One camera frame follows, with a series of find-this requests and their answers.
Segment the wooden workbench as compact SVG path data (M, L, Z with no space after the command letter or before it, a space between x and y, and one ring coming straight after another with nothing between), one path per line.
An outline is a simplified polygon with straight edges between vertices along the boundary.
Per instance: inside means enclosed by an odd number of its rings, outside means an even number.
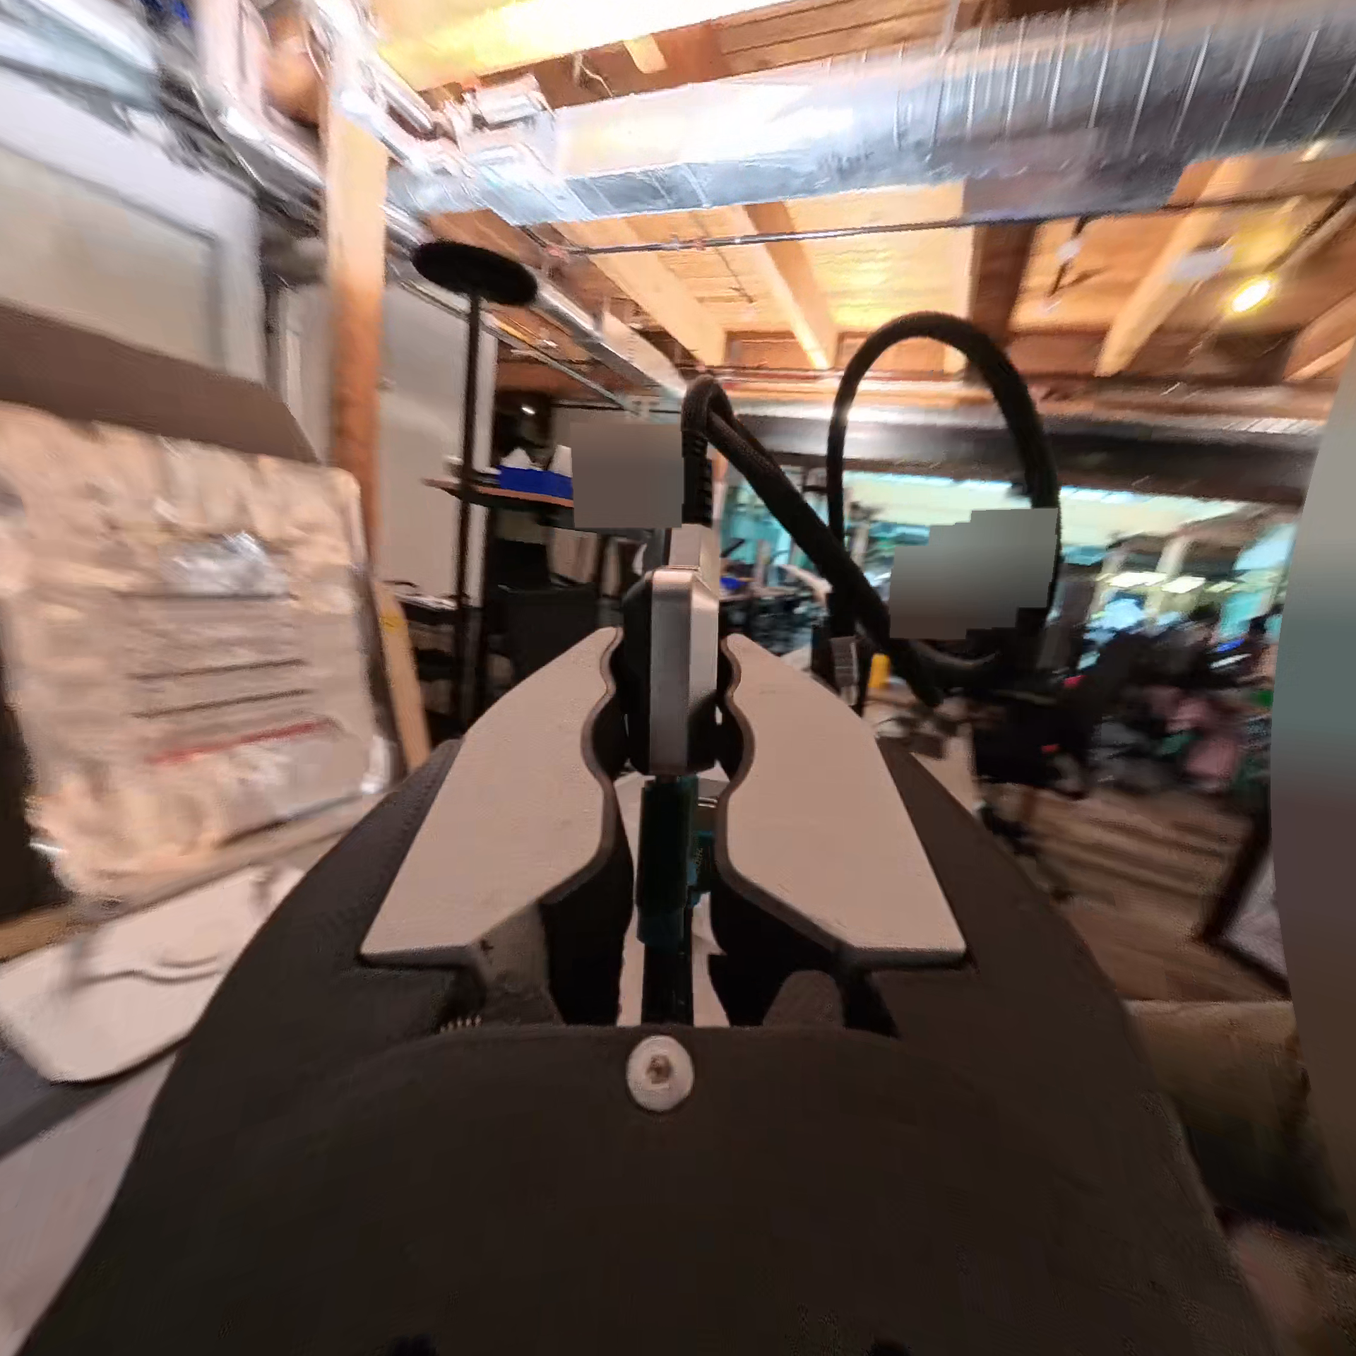
M574 511L574 500L567 497L537 494L487 479L427 477L422 484L483 507L509 507L513 510L537 507L567 515Z

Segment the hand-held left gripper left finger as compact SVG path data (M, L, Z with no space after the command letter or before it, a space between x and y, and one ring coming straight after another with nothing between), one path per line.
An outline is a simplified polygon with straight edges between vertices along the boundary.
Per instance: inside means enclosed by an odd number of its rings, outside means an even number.
M472 724L362 941L379 967L545 991L571 1025L616 1026L635 915L617 626Z

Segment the instruction sheet in acrylic holder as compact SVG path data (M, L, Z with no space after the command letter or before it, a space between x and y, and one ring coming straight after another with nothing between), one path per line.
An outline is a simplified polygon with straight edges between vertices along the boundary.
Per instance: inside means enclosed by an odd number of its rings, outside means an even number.
M4 1049L86 1084L183 1041L291 858L395 771L343 471L4 403Z

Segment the wooden ceiling beam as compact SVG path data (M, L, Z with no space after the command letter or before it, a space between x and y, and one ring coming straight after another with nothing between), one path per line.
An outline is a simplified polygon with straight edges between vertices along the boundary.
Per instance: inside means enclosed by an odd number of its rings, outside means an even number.
M388 155L379 137L351 119L338 79L328 82L322 127L330 300L330 460L359 486L367 550L375 552L382 532L380 382Z

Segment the silver ventilation duct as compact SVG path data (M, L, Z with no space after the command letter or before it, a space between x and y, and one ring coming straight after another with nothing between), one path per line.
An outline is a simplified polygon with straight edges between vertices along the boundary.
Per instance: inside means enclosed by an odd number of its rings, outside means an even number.
M1037 176L1152 200L1199 161L1354 142L1354 3L1105 5L543 109L390 177L516 226Z

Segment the black hdmi switch box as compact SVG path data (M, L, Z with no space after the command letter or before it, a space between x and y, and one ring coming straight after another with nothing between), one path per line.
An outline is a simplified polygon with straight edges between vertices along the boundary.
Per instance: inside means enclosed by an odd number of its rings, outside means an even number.
M655 778L698 775L719 758L719 534L693 523L663 531L645 560L622 602L616 662L630 754Z

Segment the laminated instruction sheet board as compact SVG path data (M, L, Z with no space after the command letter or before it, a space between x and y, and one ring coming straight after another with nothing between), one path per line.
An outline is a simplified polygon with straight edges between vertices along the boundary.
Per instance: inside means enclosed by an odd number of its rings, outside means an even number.
M322 466L285 400L246 377L165 355L59 318L4 303L4 403L69 418L82 427L112 424L148 436L178 437L233 455L272 455ZM403 613L362 565L370 597L362 602L369 681L382 726L398 747L400 770L430 754L429 721L419 695L414 650ZM4 912L6 960L61 939L75 907L41 860L40 842L22 812L33 779L15 699L4 662Z

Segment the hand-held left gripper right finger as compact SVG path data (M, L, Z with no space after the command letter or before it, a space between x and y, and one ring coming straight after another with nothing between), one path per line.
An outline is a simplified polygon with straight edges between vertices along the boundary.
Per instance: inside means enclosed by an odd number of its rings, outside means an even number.
M724 642L727 784L718 799L713 984L761 1025L798 971L839 989L969 960L921 829L871 726L753 639Z

